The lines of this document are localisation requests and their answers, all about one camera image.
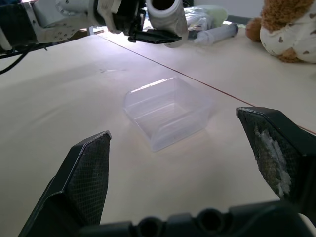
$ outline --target plastic syringe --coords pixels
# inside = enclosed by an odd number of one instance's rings
[[[211,46],[218,41],[234,37],[238,33],[238,30],[238,25],[232,23],[230,25],[224,25],[207,31],[201,31],[198,33],[194,43]]]

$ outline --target robotic arm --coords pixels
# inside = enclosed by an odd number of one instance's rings
[[[39,0],[0,7],[0,53],[16,47],[71,38],[91,26],[124,32],[131,42],[171,43],[181,37],[160,30],[143,32],[145,0]]]

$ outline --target white shirt on teddy bear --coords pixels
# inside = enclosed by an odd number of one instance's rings
[[[273,56],[282,55],[293,48],[299,59],[316,63],[316,1],[303,17],[281,30],[270,33],[262,27],[260,38],[265,49]]]

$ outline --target white scuff mark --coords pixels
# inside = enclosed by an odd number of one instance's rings
[[[236,108],[236,117],[237,117],[237,118],[238,118],[238,112],[239,112],[239,111],[244,111],[244,112],[249,112],[249,113],[253,113],[253,114],[258,114],[257,111],[252,110],[252,109],[250,109],[250,108],[237,107],[237,108]]]
[[[259,132],[258,128],[255,128],[255,134],[260,137],[262,142],[266,145],[271,157],[278,163],[278,172],[280,174],[280,182],[278,184],[279,196],[284,197],[285,194],[290,193],[291,177],[287,173],[286,160],[283,156],[280,145],[277,141],[269,135],[269,132],[264,130],[262,133]]]

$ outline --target plastic bag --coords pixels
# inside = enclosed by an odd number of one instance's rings
[[[207,31],[214,27],[214,17],[199,7],[185,8],[189,31]]]
[[[201,5],[201,6],[195,6],[195,8],[202,9],[206,14],[214,17],[214,22],[213,22],[214,28],[220,27],[228,17],[227,10],[221,6]]]

